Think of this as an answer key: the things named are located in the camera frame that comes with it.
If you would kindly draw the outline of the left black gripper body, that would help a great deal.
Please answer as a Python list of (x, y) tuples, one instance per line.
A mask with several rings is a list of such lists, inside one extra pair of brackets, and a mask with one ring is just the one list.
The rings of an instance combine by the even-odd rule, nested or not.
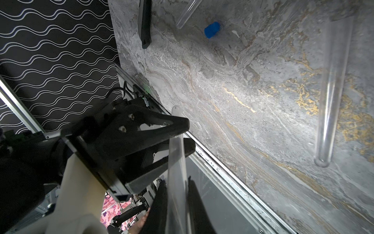
[(123, 146), (116, 143), (118, 133), (126, 133), (127, 130), (133, 129), (125, 127), (129, 121), (127, 117), (123, 121), (119, 119), (119, 112), (130, 105), (162, 114), (147, 107), (142, 98), (135, 103), (123, 101), (115, 105), (106, 105), (96, 113), (71, 124), (61, 133), (69, 148), (77, 153), (109, 194), (119, 201), (126, 201), (130, 195), (134, 195), (129, 194), (124, 185), (124, 169), (128, 161), (126, 157), (137, 152), (125, 152)]

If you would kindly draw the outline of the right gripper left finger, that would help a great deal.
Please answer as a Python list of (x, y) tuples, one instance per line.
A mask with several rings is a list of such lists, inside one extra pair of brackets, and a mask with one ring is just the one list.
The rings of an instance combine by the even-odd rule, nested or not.
[(164, 234), (166, 230), (168, 192), (164, 180), (161, 181), (149, 215), (140, 234)]

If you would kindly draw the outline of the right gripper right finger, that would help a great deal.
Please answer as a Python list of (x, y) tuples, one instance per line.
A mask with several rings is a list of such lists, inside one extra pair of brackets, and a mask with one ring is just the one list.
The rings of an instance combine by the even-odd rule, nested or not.
[(188, 178), (188, 206), (192, 233), (216, 234), (203, 205), (196, 183), (191, 177)]

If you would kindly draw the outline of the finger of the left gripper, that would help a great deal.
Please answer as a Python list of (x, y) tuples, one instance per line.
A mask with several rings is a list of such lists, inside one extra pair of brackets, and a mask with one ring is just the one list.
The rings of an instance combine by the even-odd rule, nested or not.
[(125, 152), (138, 152), (176, 137), (190, 129), (190, 121), (184, 117), (164, 115), (144, 107), (130, 105), (119, 112), (121, 121), (127, 117), (125, 127), (133, 127), (116, 135), (117, 145)]
[(127, 156), (124, 185), (129, 194), (139, 194), (168, 169), (168, 156), (153, 162), (153, 155), (169, 149), (169, 141)]

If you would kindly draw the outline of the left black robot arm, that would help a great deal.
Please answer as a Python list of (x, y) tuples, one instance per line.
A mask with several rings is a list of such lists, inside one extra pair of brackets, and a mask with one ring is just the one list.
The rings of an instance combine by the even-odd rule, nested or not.
[(167, 169), (169, 140), (187, 132), (187, 118), (165, 115), (142, 98), (116, 100), (64, 127), (56, 137), (41, 132), (4, 133), (1, 141), (1, 233), (15, 227), (61, 185), (68, 159), (77, 154), (119, 202), (141, 193)]

